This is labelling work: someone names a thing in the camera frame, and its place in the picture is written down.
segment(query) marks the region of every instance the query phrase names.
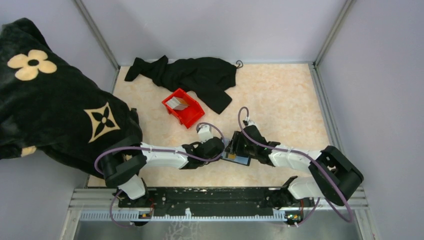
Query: small device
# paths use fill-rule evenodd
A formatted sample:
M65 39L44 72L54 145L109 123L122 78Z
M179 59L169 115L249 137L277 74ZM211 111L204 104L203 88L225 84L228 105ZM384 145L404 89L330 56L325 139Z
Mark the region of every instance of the small device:
M250 156L240 156L235 154L233 151L234 143L234 137L232 140L225 138L225 151L222 153L221 159L235 164L250 166L252 158Z

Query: red plastic bin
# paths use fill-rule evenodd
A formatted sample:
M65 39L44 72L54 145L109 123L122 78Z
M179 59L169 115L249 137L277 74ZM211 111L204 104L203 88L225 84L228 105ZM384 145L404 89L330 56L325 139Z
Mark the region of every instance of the red plastic bin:
M167 105L167 102L173 97L184 99L184 101L188 104L188 107L184 110L174 110L170 108ZM179 124L184 124L187 129L205 115L205 111L203 111L200 104L181 88L178 88L171 95L165 98L165 100L162 101L162 104L165 105L168 113L174 115L179 120Z

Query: gray wall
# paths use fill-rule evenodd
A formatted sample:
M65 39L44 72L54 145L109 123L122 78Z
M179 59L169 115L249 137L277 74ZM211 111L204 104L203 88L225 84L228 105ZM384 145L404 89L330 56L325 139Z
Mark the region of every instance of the gray wall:
M424 234L423 10L358 0L319 68L383 240Z
M115 70L71 0L1 1L0 25L22 17L35 22L59 56L112 89ZM72 191L86 179L42 152L0 160L0 239L58 239Z
M117 61L315 60L345 0L83 0Z

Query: beige tile floor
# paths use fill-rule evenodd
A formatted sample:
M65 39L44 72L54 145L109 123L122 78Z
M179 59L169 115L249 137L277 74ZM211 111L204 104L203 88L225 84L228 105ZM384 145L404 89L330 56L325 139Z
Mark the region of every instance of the beige tile floor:
M121 68L113 94L137 108L143 141L157 146L197 141L194 127L186 129L180 125L162 105L161 101L171 92L141 75L133 82L125 82L128 69ZM209 109L194 92L188 93L205 111L200 121L216 125L226 137L231 138L239 129L237 113L240 107L247 106L250 119L256 122L267 141L310 150L322 150L329 144L307 64L245 64L237 70L236 86L226 92L232 102L221 114ZM295 175L307 176L290 168L260 164L254 159L250 166L220 160L194 170L151 167L139 173L149 187L281 186ZM88 182L89 187L104 185L102 179L93 176Z

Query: black cloth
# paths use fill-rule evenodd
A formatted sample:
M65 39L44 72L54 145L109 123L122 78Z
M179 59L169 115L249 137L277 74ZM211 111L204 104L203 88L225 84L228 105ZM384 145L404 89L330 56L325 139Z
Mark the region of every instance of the black cloth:
M125 81L132 82L141 74L171 92L178 88L193 91L210 109L220 114L232 101L224 90L236 85L236 70L231 63L214 57L179 59L170 64L167 56L152 63L137 57Z
M56 55L32 21L3 25L0 160L37 148L101 178L96 157L132 135L143 139L136 110Z

